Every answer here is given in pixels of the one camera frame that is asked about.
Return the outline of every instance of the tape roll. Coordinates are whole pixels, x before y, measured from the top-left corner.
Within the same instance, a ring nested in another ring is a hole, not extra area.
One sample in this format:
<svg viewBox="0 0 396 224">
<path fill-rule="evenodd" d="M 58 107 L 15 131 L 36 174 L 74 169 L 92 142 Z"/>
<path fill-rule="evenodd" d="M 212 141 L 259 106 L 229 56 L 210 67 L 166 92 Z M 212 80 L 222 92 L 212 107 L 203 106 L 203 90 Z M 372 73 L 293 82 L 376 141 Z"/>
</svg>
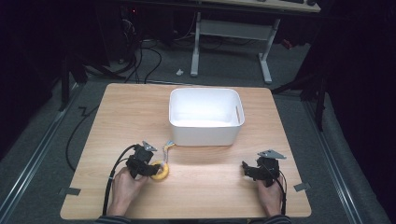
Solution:
<svg viewBox="0 0 396 224">
<path fill-rule="evenodd" d="M 151 165 L 162 164 L 163 161 L 154 161 Z M 157 173 L 156 175 L 152 175 L 151 178 L 154 180 L 162 180 L 165 179 L 169 174 L 169 165 L 165 163 L 161 166 L 161 172 Z"/>
</svg>

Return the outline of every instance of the metal bracket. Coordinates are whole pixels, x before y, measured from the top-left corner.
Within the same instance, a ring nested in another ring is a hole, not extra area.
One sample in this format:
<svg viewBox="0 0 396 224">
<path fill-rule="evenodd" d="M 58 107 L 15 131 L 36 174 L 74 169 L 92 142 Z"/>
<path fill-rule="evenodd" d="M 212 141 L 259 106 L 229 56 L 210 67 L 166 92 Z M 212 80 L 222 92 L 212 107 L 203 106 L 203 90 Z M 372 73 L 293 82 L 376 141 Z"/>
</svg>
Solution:
<svg viewBox="0 0 396 224">
<path fill-rule="evenodd" d="M 259 156 L 261 157 L 265 157 L 265 158 L 269 158 L 269 159 L 286 159 L 286 157 L 280 153 L 277 153 L 275 151 L 273 151 L 272 149 L 263 151 L 263 152 L 259 152 L 258 153 Z"/>
<path fill-rule="evenodd" d="M 143 147 L 145 148 L 146 151 L 157 151 L 157 148 L 153 147 L 146 141 L 143 141 Z"/>
</svg>

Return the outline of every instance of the black tape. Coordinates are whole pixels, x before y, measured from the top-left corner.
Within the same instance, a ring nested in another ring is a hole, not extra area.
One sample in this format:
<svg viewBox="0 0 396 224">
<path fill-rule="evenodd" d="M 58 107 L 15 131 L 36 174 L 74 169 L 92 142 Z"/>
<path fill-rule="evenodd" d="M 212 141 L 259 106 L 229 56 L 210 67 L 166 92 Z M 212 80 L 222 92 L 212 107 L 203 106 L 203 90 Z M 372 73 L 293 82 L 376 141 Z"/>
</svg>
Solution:
<svg viewBox="0 0 396 224">
<path fill-rule="evenodd" d="M 298 192 L 300 190 L 308 190 L 311 189 L 311 185 L 309 183 L 301 183 L 294 186 L 294 189 Z"/>
<path fill-rule="evenodd" d="M 81 189 L 73 189 L 73 188 L 61 188 L 58 192 L 59 195 L 66 195 L 66 194 L 70 194 L 70 195 L 79 195 L 79 192 L 81 191 Z"/>
</svg>

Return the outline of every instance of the white desk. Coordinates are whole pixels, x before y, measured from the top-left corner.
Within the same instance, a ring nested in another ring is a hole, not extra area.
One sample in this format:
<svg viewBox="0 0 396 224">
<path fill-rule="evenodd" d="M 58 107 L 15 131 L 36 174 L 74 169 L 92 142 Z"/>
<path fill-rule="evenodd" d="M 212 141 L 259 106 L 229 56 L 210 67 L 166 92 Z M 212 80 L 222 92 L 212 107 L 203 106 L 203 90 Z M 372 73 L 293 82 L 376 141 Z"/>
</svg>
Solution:
<svg viewBox="0 0 396 224">
<path fill-rule="evenodd" d="M 320 7 L 318 5 L 311 7 L 306 3 L 306 0 L 303 4 L 279 0 L 266 0 L 265 2 L 259 2 L 257 0 L 202 0 L 202 2 L 232 4 L 244 7 L 266 7 L 278 10 L 293 10 L 300 12 L 320 12 Z M 274 42 L 279 23 L 280 19 L 276 19 L 272 26 L 228 21 L 201 20 L 201 13 L 198 12 L 195 28 L 195 45 L 191 62 L 191 76 L 198 76 L 200 35 L 218 35 L 245 39 L 266 40 L 267 42 L 265 48 L 263 49 L 262 53 L 259 53 L 258 56 L 262 66 L 262 75 L 264 77 L 264 81 L 267 84 L 271 84 L 272 79 L 268 69 L 267 57 Z"/>
</svg>

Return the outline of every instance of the wooden table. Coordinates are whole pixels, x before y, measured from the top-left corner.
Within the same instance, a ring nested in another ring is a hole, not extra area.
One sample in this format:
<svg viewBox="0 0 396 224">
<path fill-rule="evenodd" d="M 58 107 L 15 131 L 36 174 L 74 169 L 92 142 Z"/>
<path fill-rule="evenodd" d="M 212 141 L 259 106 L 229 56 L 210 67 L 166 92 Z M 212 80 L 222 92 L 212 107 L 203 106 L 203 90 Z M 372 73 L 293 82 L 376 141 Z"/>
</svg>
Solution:
<svg viewBox="0 0 396 224">
<path fill-rule="evenodd" d="M 71 188 L 62 207 L 64 219 L 95 219 L 102 214 L 108 175 L 121 152 L 147 141 L 157 149 L 151 161 L 161 160 L 161 148 L 170 140 L 170 92 L 185 86 L 110 84 L 81 154 Z M 311 208 L 300 184 L 288 139 L 271 92 L 265 88 L 235 88 L 246 121 L 228 147 L 172 147 L 170 174 L 152 179 L 127 212 L 131 218 L 264 217 L 256 183 L 243 176 L 241 162 L 256 166 L 258 152 L 273 149 L 287 157 L 279 160 L 288 182 L 287 215 L 308 217 Z"/>
</svg>

